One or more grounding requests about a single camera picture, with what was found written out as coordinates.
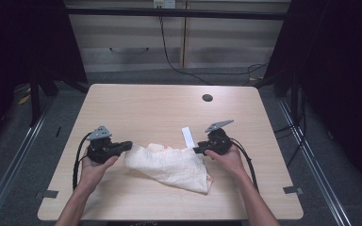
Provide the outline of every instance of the black curtain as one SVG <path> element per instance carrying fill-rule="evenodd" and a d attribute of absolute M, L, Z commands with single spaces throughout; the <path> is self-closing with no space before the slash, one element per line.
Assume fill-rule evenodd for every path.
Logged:
<path fill-rule="evenodd" d="M 0 0 L 0 119 L 13 89 L 35 74 L 40 82 L 87 82 L 69 16 L 33 9 L 64 7 L 61 0 Z"/>
<path fill-rule="evenodd" d="M 292 1 L 291 13 L 314 15 L 286 21 L 266 75 L 283 95 L 298 74 L 309 103 L 362 172 L 362 0 L 305 1 L 317 7 Z"/>

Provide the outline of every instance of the power cord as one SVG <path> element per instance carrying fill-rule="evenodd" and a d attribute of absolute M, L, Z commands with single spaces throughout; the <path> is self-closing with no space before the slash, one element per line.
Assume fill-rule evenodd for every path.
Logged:
<path fill-rule="evenodd" d="M 169 64 L 169 66 L 176 72 L 178 73 L 182 73 L 182 74 L 187 74 L 187 75 L 190 75 L 194 78 L 197 78 L 199 79 L 200 81 L 204 82 L 205 84 L 208 84 L 210 86 L 214 86 L 213 84 L 205 81 L 204 79 L 202 79 L 201 77 L 197 76 L 197 75 L 205 75 L 205 74 L 214 74 L 214 75 L 244 75 L 244 74 L 248 74 L 248 80 L 242 85 L 242 86 L 246 86 L 249 81 L 250 81 L 250 74 L 252 72 L 255 72 L 257 70 L 259 70 L 261 67 L 263 66 L 266 66 L 269 64 L 269 62 L 267 63 L 264 63 L 264 64 L 253 64 L 251 66 L 248 67 L 248 72 L 245 72 L 245 73 L 187 73 L 187 72 L 183 72 L 183 71 L 180 71 L 180 70 L 177 70 L 173 65 L 172 63 L 170 62 L 169 60 L 169 55 L 167 53 L 167 46 L 166 46 L 166 40 L 164 38 L 164 25 L 163 25 L 163 17 L 159 17 L 159 20 L 160 20 L 160 30 L 161 30 L 161 38 L 163 39 L 163 47 L 164 47 L 164 54 L 166 56 L 166 60 L 167 60 L 167 63 Z"/>
<path fill-rule="evenodd" d="M 252 182 L 254 183 L 254 187 L 256 188 L 257 192 L 259 192 L 258 186 L 257 186 L 257 180 L 255 177 L 255 169 L 254 169 L 254 165 L 252 164 L 252 159 L 248 156 L 248 154 L 246 153 L 246 151 L 242 147 L 242 145 L 239 143 L 239 141 L 237 141 L 234 138 L 230 138 L 230 139 L 231 139 L 231 143 L 234 144 L 235 146 L 237 146 L 237 148 L 242 152 L 243 156 L 245 156 L 246 162 L 248 163 L 248 166 L 249 166 L 249 170 L 251 171 Z"/>
<path fill-rule="evenodd" d="M 90 135 L 91 133 L 87 133 L 81 140 L 80 145 L 78 146 L 78 150 L 77 150 L 77 155 L 75 157 L 75 162 L 74 162 L 74 169 L 73 169 L 73 190 L 75 190 L 75 188 L 78 185 L 78 167 L 81 163 L 81 161 L 87 157 L 86 155 L 84 157 L 82 157 L 80 160 L 78 160 L 78 158 L 80 157 L 80 152 L 81 152 L 81 148 L 82 145 L 84 144 L 84 141 L 87 139 L 87 137 Z"/>

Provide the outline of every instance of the wooden table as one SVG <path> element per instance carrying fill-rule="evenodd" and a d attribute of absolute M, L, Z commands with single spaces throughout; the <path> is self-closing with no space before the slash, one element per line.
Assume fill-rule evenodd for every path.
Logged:
<path fill-rule="evenodd" d="M 212 95 L 213 100 L 204 101 L 205 94 Z M 205 129 L 211 123 L 226 120 L 234 120 L 223 129 L 253 159 L 260 194 L 275 216 L 301 218 L 303 210 L 297 195 L 284 193 L 283 187 L 292 186 L 292 182 L 257 89 L 109 84 L 90 88 L 48 188 L 58 191 L 58 196 L 43 199 L 39 218 L 58 219 L 73 191 L 77 147 L 82 137 L 99 125 L 113 134 L 113 142 L 131 140 L 142 147 L 157 143 L 184 149 L 183 127 L 189 127 L 197 143 L 206 140 Z M 247 219 L 235 182 L 209 157 L 205 157 L 205 165 L 214 182 L 207 195 L 165 186 L 126 168 L 123 157 L 90 196 L 83 219 Z"/>

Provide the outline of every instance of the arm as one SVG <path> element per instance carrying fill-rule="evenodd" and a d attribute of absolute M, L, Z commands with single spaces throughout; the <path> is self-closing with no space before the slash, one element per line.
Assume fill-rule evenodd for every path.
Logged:
<path fill-rule="evenodd" d="M 218 155 L 210 150 L 206 150 L 205 153 L 211 158 L 219 161 L 236 180 L 245 204 L 246 214 L 248 215 L 250 225 L 279 225 L 274 214 L 261 198 L 255 189 L 251 178 L 246 173 L 242 160 L 240 159 L 240 151 L 235 145 L 233 145 L 230 148 L 229 153 L 225 155 Z"/>
<path fill-rule="evenodd" d="M 55 225 L 70 226 L 78 224 L 90 194 L 92 194 L 101 182 L 106 170 L 111 167 L 117 159 L 117 156 L 113 156 L 103 165 L 92 162 L 88 157 L 82 160 L 80 182 L 67 201 L 66 206 L 64 206 Z"/>

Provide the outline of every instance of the black cable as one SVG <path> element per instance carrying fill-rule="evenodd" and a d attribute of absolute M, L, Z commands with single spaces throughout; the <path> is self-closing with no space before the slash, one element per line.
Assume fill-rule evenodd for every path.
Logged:
<path fill-rule="evenodd" d="M 282 139 L 282 138 L 285 138 L 285 137 L 289 137 L 292 134 L 293 134 L 293 132 L 289 132 L 287 135 L 283 135 L 281 137 L 276 137 L 276 139 Z"/>
<path fill-rule="evenodd" d="M 256 89 L 260 89 L 260 88 L 262 88 L 264 86 L 267 86 L 267 85 L 271 84 L 275 80 L 276 77 L 277 77 L 277 75 L 274 75 L 274 76 L 271 76 L 271 77 L 265 77 L 260 82 L 254 84 L 253 87 L 256 88 Z"/>
<path fill-rule="evenodd" d="M 75 188 L 78 185 L 78 167 L 80 165 L 80 162 L 83 158 L 85 158 L 86 156 L 82 157 L 80 160 L 78 160 L 78 158 L 80 157 L 80 152 L 81 152 L 81 148 L 82 145 L 84 144 L 84 141 L 87 139 L 87 137 L 90 135 L 91 133 L 87 133 L 81 140 L 80 145 L 78 146 L 78 150 L 77 150 L 77 155 L 75 157 L 75 162 L 74 162 L 74 169 L 73 169 L 73 190 L 75 190 Z"/>
<path fill-rule="evenodd" d="M 281 128 L 281 129 L 274 130 L 273 132 L 276 134 L 276 133 L 283 132 L 283 131 L 286 131 L 286 130 L 288 130 L 288 129 L 291 129 L 291 128 L 293 128 L 294 126 L 295 126 L 294 124 L 292 124 L 292 125 L 287 125 L 286 127 Z"/>
<path fill-rule="evenodd" d="M 243 156 L 245 156 L 246 162 L 248 163 L 248 166 L 249 166 L 249 170 L 251 171 L 252 182 L 254 183 L 254 187 L 256 188 L 257 192 L 259 192 L 257 180 L 255 178 L 255 169 L 254 169 L 254 165 L 252 164 L 252 158 L 250 158 L 248 156 L 248 154 L 246 153 L 246 151 L 242 147 L 242 145 L 239 143 L 239 141 L 237 141 L 234 138 L 230 138 L 230 139 L 231 139 L 231 143 L 233 143 L 235 146 L 237 146 L 237 148 L 243 153 Z"/>
<path fill-rule="evenodd" d="M 264 64 L 253 64 L 251 66 L 248 67 L 248 72 L 245 72 L 245 73 L 187 73 L 187 72 L 183 72 L 183 71 L 180 71 L 180 70 L 177 70 L 173 65 L 172 63 L 170 62 L 169 60 L 169 55 L 167 53 L 167 46 L 166 46 L 166 40 L 164 38 L 164 25 L 163 25 L 163 17 L 159 17 L 159 20 L 160 20 L 160 30 L 161 30 L 161 38 L 163 39 L 163 47 L 164 47 L 164 54 L 165 54 L 165 57 L 166 57 L 166 60 L 167 60 L 167 63 L 170 65 L 170 67 L 175 70 L 176 72 L 178 73 L 182 73 L 182 74 L 187 74 L 187 75 L 191 75 L 197 79 L 199 79 L 200 81 L 210 85 L 210 86 L 214 86 L 213 84 L 205 81 L 204 79 L 202 79 L 201 77 L 197 76 L 197 75 L 204 75 L 204 74 L 214 74 L 214 75 L 244 75 L 244 74 L 248 74 L 249 75 L 249 78 L 248 80 L 242 85 L 242 86 L 246 86 L 246 84 L 249 83 L 250 81 L 250 73 L 254 72 L 254 71 L 257 71 L 258 69 L 260 69 L 261 67 L 263 66 L 266 66 L 267 64 L 269 64 L 269 62 L 267 63 L 264 63 Z"/>
<path fill-rule="evenodd" d="M 289 161 L 287 162 L 287 168 L 289 167 L 290 163 L 292 162 L 292 160 L 295 158 L 296 154 L 299 152 L 299 150 L 301 149 L 302 145 L 305 142 L 305 132 L 306 132 L 306 116 L 305 116 L 305 96 L 304 96 L 304 92 L 302 90 L 301 93 L 301 110 L 302 110 L 302 117 L 304 119 L 304 130 L 302 135 L 300 136 L 300 142 L 298 147 L 296 148 L 296 150 L 293 152 L 292 157 L 289 159 Z"/>

